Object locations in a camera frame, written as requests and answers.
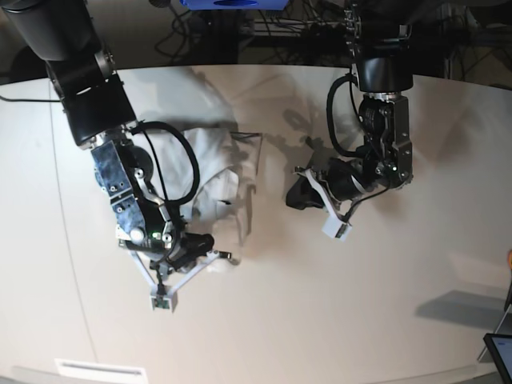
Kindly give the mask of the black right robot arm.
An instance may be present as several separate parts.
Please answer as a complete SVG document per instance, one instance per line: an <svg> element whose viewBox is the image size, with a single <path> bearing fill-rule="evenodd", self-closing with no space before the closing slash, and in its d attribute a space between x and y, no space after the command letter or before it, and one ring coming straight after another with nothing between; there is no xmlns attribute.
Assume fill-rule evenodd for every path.
<svg viewBox="0 0 512 384"><path fill-rule="evenodd" d="M83 1L4 1L2 10L46 72L67 117L75 144L91 152L95 177L108 194L121 244L146 254L150 268L164 278L208 260L232 260L214 248L210 234L187 230L180 209L200 186L197 157L184 135L164 122L139 122L109 50L98 36ZM158 195L152 185L161 171L154 151L132 141L148 130L172 134L192 170L190 190L182 197Z"/></svg>

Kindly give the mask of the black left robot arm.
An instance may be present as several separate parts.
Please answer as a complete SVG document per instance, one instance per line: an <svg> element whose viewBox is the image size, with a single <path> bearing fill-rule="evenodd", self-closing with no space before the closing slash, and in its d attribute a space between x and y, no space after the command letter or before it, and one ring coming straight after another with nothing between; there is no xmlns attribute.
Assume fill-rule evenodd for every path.
<svg viewBox="0 0 512 384"><path fill-rule="evenodd" d="M345 8L346 44L352 57L349 72L331 84L326 97L326 124L336 157L324 167L297 168L298 180L286 194L292 209L338 210L348 221L366 200L410 183L413 178L409 101L404 91L412 88L407 64L412 25L391 1L349 1ZM334 122L338 89L362 94L353 103L362 144L353 150L342 146Z"/></svg>

